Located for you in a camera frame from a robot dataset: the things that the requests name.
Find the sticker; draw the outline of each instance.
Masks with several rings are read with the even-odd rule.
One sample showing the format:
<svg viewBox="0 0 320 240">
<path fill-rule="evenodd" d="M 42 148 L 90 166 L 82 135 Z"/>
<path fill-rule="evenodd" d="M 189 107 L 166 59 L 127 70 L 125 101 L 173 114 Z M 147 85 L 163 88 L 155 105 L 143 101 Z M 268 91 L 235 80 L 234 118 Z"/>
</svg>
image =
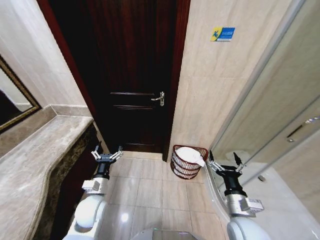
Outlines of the sticker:
<svg viewBox="0 0 320 240">
<path fill-rule="evenodd" d="M 229 42 L 235 32 L 235 27 L 215 27 L 212 32 L 211 42 Z"/>
</svg>

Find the red wicker basket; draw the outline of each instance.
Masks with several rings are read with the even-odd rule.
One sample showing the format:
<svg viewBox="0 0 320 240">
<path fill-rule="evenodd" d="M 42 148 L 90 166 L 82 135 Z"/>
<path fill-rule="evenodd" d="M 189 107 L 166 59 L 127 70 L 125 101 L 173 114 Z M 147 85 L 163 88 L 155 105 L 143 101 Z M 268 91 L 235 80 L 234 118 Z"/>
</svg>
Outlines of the red wicker basket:
<svg viewBox="0 0 320 240">
<path fill-rule="evenodd" d="M 197 176 L 201 166 L 198 165 L 197 163 L 190 163 L 180 158 L 176 150 L 182 147 L 189 147 L 189 148 L 193 148 L 194 150 L 197 150 L 204 161 L 206 161 L 208 158 L 208 151 L 205 148 L 196 147 L 196 146 L 184 146 L 184 145 L 173 146 L 173 153 L 172 153 L 172 158 L 170 163 L 172 172 L 181 179 L 193 179 L 195 176 Z"/>
</svg>

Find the mirror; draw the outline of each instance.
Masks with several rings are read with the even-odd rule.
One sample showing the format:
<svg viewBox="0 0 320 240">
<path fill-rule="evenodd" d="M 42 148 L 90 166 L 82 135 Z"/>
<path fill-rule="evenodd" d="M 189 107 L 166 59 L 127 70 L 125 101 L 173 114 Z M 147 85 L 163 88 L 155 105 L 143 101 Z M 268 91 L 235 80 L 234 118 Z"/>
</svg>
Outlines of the mirror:
<svg viewBox="0 0 320 240">
<path fill-rule="evenodd" d="M 40 105 L 0 56 L 0 133 L 40 109 Z"/>
</svg>

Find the door panel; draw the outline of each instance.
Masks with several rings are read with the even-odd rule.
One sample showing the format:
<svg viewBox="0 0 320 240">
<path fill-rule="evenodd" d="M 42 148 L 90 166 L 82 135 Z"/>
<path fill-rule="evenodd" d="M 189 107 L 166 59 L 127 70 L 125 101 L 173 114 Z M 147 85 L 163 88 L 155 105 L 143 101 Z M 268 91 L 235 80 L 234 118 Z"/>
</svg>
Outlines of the door panel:
<svg viewBox="0 0 320 240">
<path fill-rule="evenodd" d="M 49 0 L 110 151 L 161 153 L 168 126 L 175 0 Z"/>
</svg>

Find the floor tile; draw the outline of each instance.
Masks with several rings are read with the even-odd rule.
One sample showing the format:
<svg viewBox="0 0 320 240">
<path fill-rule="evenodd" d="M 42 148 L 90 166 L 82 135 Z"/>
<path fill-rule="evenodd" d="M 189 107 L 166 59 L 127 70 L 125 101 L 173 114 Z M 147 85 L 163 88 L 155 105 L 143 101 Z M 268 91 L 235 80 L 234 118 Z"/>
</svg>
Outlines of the floor tile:
<svg viewBox="0 0 320 240">
<path fill-rule="evenodd" d="M 142 159 L 123 158 L 123 163 L 119 171 L 119 177 L 140 178 L 142 171 Z"/>
<path fill-rule="evenodd" d="M 157 152 L 123 151 L 123 157 L 131 159 L 150 159 L 162 161 L 162 153 Z"/>
<path fill-rule="evenodd" d="M 98 239 L 129 240 L 134 210 L 134 206 L 109 204 L 104 213 Z"/>
<path fill-rule="evenodd" d="M 204 167 L 200 168 L 198 174 L 192 178 L 185 180 L 187 183 L 201 183 L 204 184 L 206 179 L 206 170 Z"/>
<path fill-rule="evenodd" d="M 146 229 L 162 228 L 161 208 L 136 206 L 133 215 L 130 238 Z"/>
<path fill-rule="evenodd" d="M 140 179 L 136 205 L 140 207 L 162 207 L 162 180 Z"/>
<path fill-rule="evenodd" d="M 163 180 L 185 182 L 184 179 L 176 176 L 170 167 L 170 162 L 163 163 Z"/>
<path fill-rule="evenodd" d="M 111 198 L 112 192 L 113 192 L 113 190 L 115 188 L 116 181 L 117 181 L 117 177 L 116 176 L 110 176 L 110 179 L 106 183 L 107 184 L 107 189 L 106 189 L 106 194 L 104 195 L 104 199 L 106 200 L 107 203 L 110 202 L 110 198 Z"/>
<path fill-rule="evenodd" d="M 190 212 L 162 209 L 162 229 L 191 232 Z"/>
<path fill-rule="evenodd" d="M 191 211 L 192 231 L 206 240 L 225 240 L 220 219 L 215 213 Z"/>
<path fill-rule="evenodd" d="M 162 207 L 164 209 L 189 211 L 187 186 L 185 182 L 163 181 Z"/>
<path fill-rule="evenodd" d="M 110 203 L 134 206 L 137 200 L 139 181 L 140 179 L 138 178 L 118 177 L 112 191 Z"/>
<path fill-rule="evenodd" d="M 115 163 L 111 164 L 109 175 L 116 176 L 116 177 L 119 176 L 119 172 L 120 172 L 120 169 L 122 167 L 123 162 L 124 162 L 124 159 L 119 158 Z"/>
<path fill-rule="evenodd" d="M 212 199 L 203 183 L 186 183 L 190 211 L 215 213 Z"/>
<path fill-rule="evenodd" d="M 142 179 L 162 180 L 162 161 L 144 159 L 142 162 Z"/>
</svg>

